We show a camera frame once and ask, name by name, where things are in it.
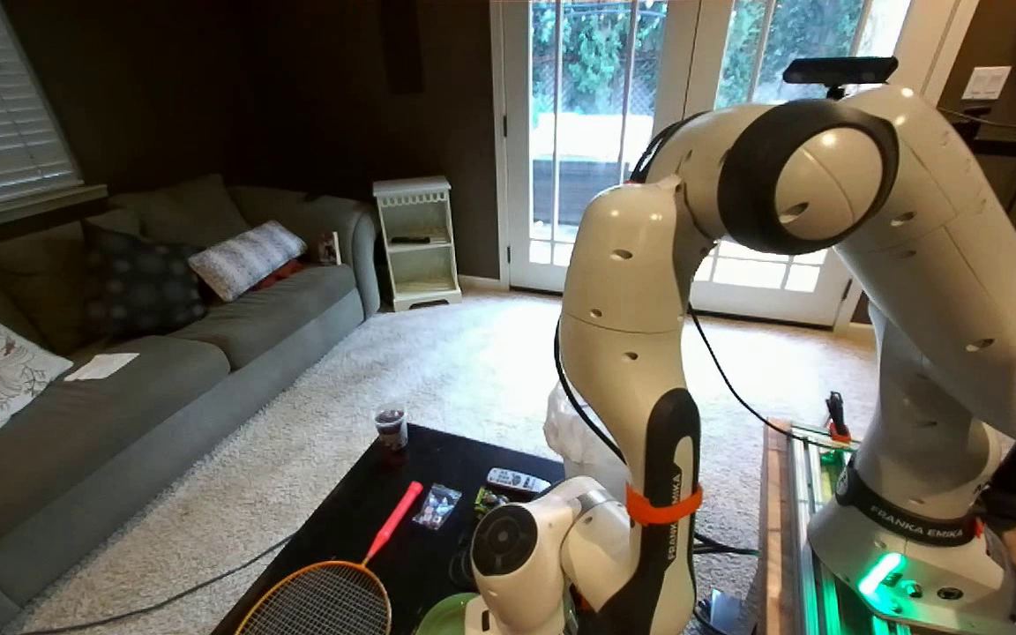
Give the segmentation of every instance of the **table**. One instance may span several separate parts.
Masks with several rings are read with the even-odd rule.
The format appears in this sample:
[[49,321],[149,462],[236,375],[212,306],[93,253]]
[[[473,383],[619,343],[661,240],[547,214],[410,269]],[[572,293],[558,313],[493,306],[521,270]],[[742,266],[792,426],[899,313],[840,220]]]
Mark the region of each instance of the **table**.
[[441,533],[401,522],[394,541],[372,561],[372,573],[387,587],[394,631],[412,631],[419,617],[452,591],[477,591],[465,568],[465,542],[477,524],[473,494],[491,464],[537,474],[551,482],[566,481],[562,462],[482,446],[473,437],[410,426],[406,451],[368,448],[363,457],[338,481],[321,507],[296,529],[285,550],[259,574],[239,604],[218,621],[218,635],[236,631],[247,605],[281,574],[321,556],[361,561],[374,529],[394,507],[410,481],[444,482],[464,490],[464,507]]
[[[820,573],[804,537],[815,507],[828,501],[820,448],[766,431],[761,451],[761,561],[760,561],[760,631],[761,635],[845,635],[845,631],[912,631],[880,621],[854,588]],[[1001,533],[1016,561],[1016,529]]]

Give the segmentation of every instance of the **green light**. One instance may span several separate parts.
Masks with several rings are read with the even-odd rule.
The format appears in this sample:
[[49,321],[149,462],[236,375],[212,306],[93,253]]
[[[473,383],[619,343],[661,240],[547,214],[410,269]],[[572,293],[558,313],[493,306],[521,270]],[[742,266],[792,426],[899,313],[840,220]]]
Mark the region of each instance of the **green light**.
[[875,595],[875,588],[903,564],[899,554],[887,554],[860,581],[856,591],[860,595]]

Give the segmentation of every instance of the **red racket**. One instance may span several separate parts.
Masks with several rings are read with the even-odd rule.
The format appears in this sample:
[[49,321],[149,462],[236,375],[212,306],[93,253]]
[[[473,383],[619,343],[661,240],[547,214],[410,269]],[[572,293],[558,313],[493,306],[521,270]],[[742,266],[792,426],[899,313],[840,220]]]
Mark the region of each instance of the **red racket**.
[[391,595],[368,564],[391,542],[419,494],[423,482],[410,481],[401,501],[374,533],[363,561],[316,561],[279,578],[259,595],[236,635],[387,635],[394,617]]

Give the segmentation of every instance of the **carpet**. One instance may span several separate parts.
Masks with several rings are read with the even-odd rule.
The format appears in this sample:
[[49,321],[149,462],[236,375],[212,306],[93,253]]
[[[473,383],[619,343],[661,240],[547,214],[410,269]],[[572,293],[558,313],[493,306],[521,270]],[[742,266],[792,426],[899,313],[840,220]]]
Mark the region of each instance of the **carpet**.
[[[378,313],[247,426],[191,464],[139,522],[67,574],[22,631],[103,621],[170,600],[296,533],[374,437],[374,414],[551,455],[545,437],[554,387],[558,300],[470,293],[447,306]],[[822,424],[840,387],[854,431],[873,409],[873,343],[815,327],[706,321],[738,391],[772,418]],[[704,409],[700,529],[738,548],[760,542],[761,426],[732,398],[697,327],[684,375]],[[206,587],[164,609],[96,631],[212,631],[273,561]],[[700,588],[747,595],[755,556],[700,556]]]

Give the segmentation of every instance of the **couch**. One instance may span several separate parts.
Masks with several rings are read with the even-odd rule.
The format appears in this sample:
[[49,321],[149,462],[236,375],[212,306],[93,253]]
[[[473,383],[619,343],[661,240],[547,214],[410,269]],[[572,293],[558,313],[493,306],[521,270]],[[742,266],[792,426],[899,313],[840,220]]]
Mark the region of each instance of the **couch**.
[[[347,266],[210,300],[184,327],[90,338],[86,230],[199,251],[267,220],[304,240],[337,230]],[[374,240],[361,202],[218,177],[116,193],[109,211],[0,240],[0,324],[76,362],[139,354],[103,380],[56,377],[0,426],[0,631],[380,306]]]

